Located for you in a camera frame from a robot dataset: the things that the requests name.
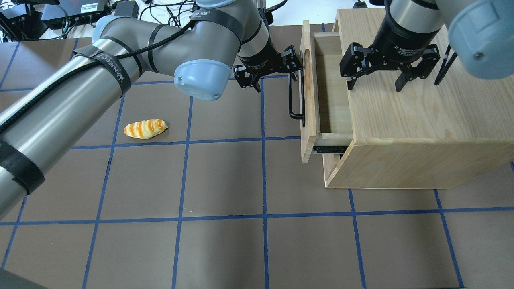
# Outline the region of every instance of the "drawer handle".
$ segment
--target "drawer handle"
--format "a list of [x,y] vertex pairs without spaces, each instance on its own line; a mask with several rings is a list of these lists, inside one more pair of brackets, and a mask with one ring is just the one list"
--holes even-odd
[[[303,61],[303,51],[300,51],[300,60]],[[303,87],[303,68],[300,70],[300,83],[301,83],[301,96],[302,96],[302,112],[301,114],[296,114],[292,111],[292,89],[291,89],[291,81],[292,74],[289,74],[288,82],[289,82],[289,116],[292,119],[301,119],[302,120],[302,127],[305,127],[305,89]]]

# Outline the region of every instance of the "toy bread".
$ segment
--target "toy bread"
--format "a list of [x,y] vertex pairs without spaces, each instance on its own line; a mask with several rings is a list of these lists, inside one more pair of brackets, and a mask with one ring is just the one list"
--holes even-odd
[[149,119],[130,123],[123,132],[129,137],[149,139],[162,133],[167,128],[168,125],[162,119]]

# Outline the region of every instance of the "black velcro strap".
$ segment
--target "black velcro strap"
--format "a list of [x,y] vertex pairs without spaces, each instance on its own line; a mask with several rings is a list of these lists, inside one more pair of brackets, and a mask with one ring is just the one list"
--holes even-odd
[[[121,40],[119,40],[117,38],[110,37],[110,36],[103,36],[102,39],[109,39],[111,41],[114,41],[114,42],[118,43],[121,47],[125,48],[125,50],[127,52],[130,52],[130,53],[133,52],[133,50],[130,49],[130,47],[128,45],[121,42]],[[139,61],[139,58],[137,58],[137,55],[134,55],[132,57],[134,58],[134,61],[136,61],[137,67],[139,68],[139,76],[143,75],[143,67],[141,66],[141,62]]]
[[129,75],[116,56],[93,45],[75,49],[73,52],[75,55],[79,54],[81,56],[100,61],[103,67],[113,75],[116,81],[118,81],[121,88],[121,94],[123,95],[129,91],[131,86]]
[[237,36],[237,38],[239,38],[240,43],[243,42],[243,36],[245,33],[243,25],[241,25],[241,23],[236,18],[223,11],[216,9],[199,9],[193,12],[190,21],[208,21],[220,24],[226,27],[228,30],[232,31]]
[[30,195],[44,181],[43,172],[28,157],[0,139],[0,166],[14,175],[17,182]]
[[[154,44],[154,41],[155,41],[155,36],[157,36],[157,32],[159,32],[159,30],[164,27],[164,26],[167,26],[167,25],[164,25],[164,24],[161,24],[157,27],[155,27],[154,31],[152,31],[152,35],[150,35],[150,39],[148,39],[148,46],[150,45],[153,45]],[[155,67],[155,63],[154,63],[154,53],[153,53],[153,49],[150,49],[148,50],[148,62],[150,63],[150,67],[153,69],[154,72],[156,73],[160,73],[157,68]]]

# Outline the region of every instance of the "blue tape line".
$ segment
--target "blue tape line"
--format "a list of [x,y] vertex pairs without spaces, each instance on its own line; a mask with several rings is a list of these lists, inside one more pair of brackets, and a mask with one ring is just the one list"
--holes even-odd
[[111,144],[104,144],[100,146],[74,146],[71,147],[72,150],[93,150],[93,149],[108,149],[111,148]]
[[142,81],[142,82],[134,82],[134,84],[132,84],[132,85],[163,84],[163,83],[173,83],[173,80]]
[[78,43],[79,43],[79,39],[78,39],[78,38],[75,38],[75,45],[73,46],[73,50],[71,51],[71,56],[69,57],[69,60],[70,60],[70,61],[73,59],[73,56],[75,56],[75,55],[74,55],[74,53],[73,53],[73,51],[75,51],[75,49],[77,49],[77,44],[78,44]]
[[124,147],[140,147],[140,146],[168,146],[168,145],[185,145],[185,141],[173,141],[173,142],[141,142],[141,143],[118,143],[114,146],[116,148]]
[[454,208],[454,209],[442,209],[441,211],[444,213],[514,211],[514,207]]
[[425,210],[394,210],[394,211],[361,211],[355,212],[355,215],[402,215],[402,214],[431,214],[439,213],[437,209]]
[[18,44],[16,45],[16,48],[14,49],[14,52],[13,52],[13,54],[11,56],[11,60],[9,61],[9,64],[7,65],[7,68],[5,69],[4,76],[2,77],[2,81],[0,82],[0,88],[2,88],[2,86],[4,85],[4,81],[7,78],[7,73],[9,73],[9,69],[11,69],[11,65],[12,65],[12,62],[14,60],[14,56],[16,56],[16,52],[18,52],[18,48],[20,47],[20,43],[21,42],[18,42]]
[[11,89],[0,89],[0,92],[27,92],[31,91],[33,88],[11,88]]
[[[356,211],[356,212],[318,212],[318,213],[275,213],[266,214],[266,218],[315,218],[320,216],[353,216],[355,215],[398,215],[398,214],[430,214],[430,213],[460,213],[460,212],[495,212],[514,211],[514,207],[490,208],[453,208],[453,209],[427,209],[427,210],[394,210],[394,211]],[[212,215],[182,217],[182,221],[209,221],[209,220],[240,220],[262,219],[263,214],[249,215]],[[141,218],[141,219],[100,219],[100,220],[57,220],[57,221],[21,221],[20,226],[26,225],[53,225],[53,224],[113,224],[113,223],[149,223],[149,222],[175,222],[178,217]],[[12,226],[16,222],[0,222],[0,226]]]
[[189,143],[217,143],[217,142],[244,142],[244,141],[262,141],[262,138],[229,138],[229,139],[208,139],[208,140],[191,140]]
[[266,78],[288,78],[289,75],[266,75],[266,76],[263,76],[262,78],[266,79]]
[[[266,76],[263,76],[261,78],[287,78],[288,75],[266,75]],[[163,83],[173,83],[173,80],[163,80],[163,81],[143,81],[143,82],[135,82],[134,84],[132,85],[147,85],[147,84],[163,84]],[[33,88],[13,88],[13,89],[0,89],[0,92],[17,92],[17,91],[31,91],[33,90]]]
[[[274,137],[266,137],[265,140],[291,140],[291,139],[300,139],[300,136],[274,136]],[[262,141],[262,137],[256,138],[228,138],[228,139],[206,139],[206,140],[190,140],[189,144],[197,144],[197,143],[219,143],[219,142],[244,142],[244,141]],[[140,147],[140,146],[168,146],[168,145],[185,145],[185,141],[174,141],[174,142],[141,142],[141,143],[117,143],[114,146],[116,148],[123,147]],[[102,144],[98,146],[74,146],[71,149],[73,150],[93,150],[93,149],[106,149],[112,147],[111,144]]]
[[360,281],[362,283],[362,288],[366,289],[366,276],[364,274],[364,263],[362,261],[362,252],[360,248],[359,228],[357,226],[357,214],[355,213],[355,204],[353,201],[353,192],[351,189],[348,189],[348,197],[350,198],[350,207],[353,213],[352,215],[355,234],[355,245],[357,247],[357,259],[359,260]]
[[20,221],[22,219],[23,209],[25,208],[25,203],[27,202],[27,196],[23,198],[22,206],[20,207],[20,211],[18,212],[18,218],[16,219],[16,223],[14,224],[14,228],[12,230],[11,239],[9,239],[9,245],[7,245],[7,250],[5,251],[4,260],[2,262],[2,269],[5,269],[5,265],[7,264],[7,259],[9,258],[9,253],[11,252],[12,244],[14,243],[14,237],[16,236],[16,231],[18,231],[18,227],[20,225]]
[[441,221],[443,223],[443,228],[445,230],[446,241],[448,242],[448,248],[450,249],[451,260],[453,261],[453,267],[455,269],[455,274],[457,275],[458,285],[460,288],[464,288],[464,283],[462,282],[461,271],[458,268],[457,257],[455,256],[455,251],[453,250],[453,244],[451,242],[450,231],[448,230],[448,225],[446,224],[445,214],[443,212],[443,206],[441,204],[441,200],[439,199],[439,192],[434,190],[435,200],[437,201],[437,207],[439,208],[439,214],[441,215]]
[[301,139],[301,137],[300,136],[286,136],[286,137],[276,136],[276,137],[266,137],[265,139],[266,140],[285,140],[285,139]]
[[262,138],[262,213],[264,237],[264,288],[269,289],[269,262],[268,262],[268,201],[266,198],[266,128],[264,121],[264,79],[261,79],[261,138]]
[[188,171],[188,158],[189,158],[189,140],[191,138],[191,118],[193,116],[193,97],[189,98],[189,115],[188,115],[188,131],[186,135],[186,150],[184,152],[184,166],[182,169],[182,187],[180,189],[180,206],[178,209],[177,221],[177,237],[175,240],[175,258],[173,259],[173,275],[171,288],[175,289],[177,286],[177,271],[178,271],[178,254],[180,252],[180,236],[182,231],[182,215],[184,211],[184,198],[186,195],[186,175]]
[[114,127],[113,142],[111,145],[111,152],[109,154],[109,161],[107,162],[107,168],[105,169],[105,178],[104,178],[103,185],[102,185],[102,193],[100,194],[100,200],[98,202],[98,210],[97,210],[95,228],[93,229],[93,236],[91,238],[91,246],[89,247],[89,254],[87,256],[86,269],[84,271],[84,279],[82,280],[82,289],[86,288],[87,277],[89,275],[89,268],[91,267],[91,259],[93,257],[93,251],[95,250],[96,235],[98,232],[98,224],[99,224],[98,221],[99,221],[100,215],[102,213],[103,200],[105,198],[105,189],[107,188],[107,181],[109,179],[109,173],[111,171],[111,164],[113,161],[114,149],[115,149],[115,144],[116,144],[116,136],[118,135],[118,127],[120,125],[121,112],[123,111],[124,102],[125,102],[125,95],[123,95],[121,97],[121,104],[120,104],[120,109],[118,111],[118,118],[116,119],[116,126]]

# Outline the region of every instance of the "wooden box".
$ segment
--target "wooden box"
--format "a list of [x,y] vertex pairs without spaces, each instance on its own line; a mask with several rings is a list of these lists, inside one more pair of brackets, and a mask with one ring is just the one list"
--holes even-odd
[[[333,32],[313,33],[304,22],[302,161],[331,152],[323,154],[327,188],[446,189],[513,160],[514,77],[477,79],[457,58],[439,86],[440,62],[401,92],[394,87],[399,71],[376,71],[346,89],[343,53],[350,42],[369,46],[384,15],[338,10]],[[433,43],[443,54],[445,27]]]

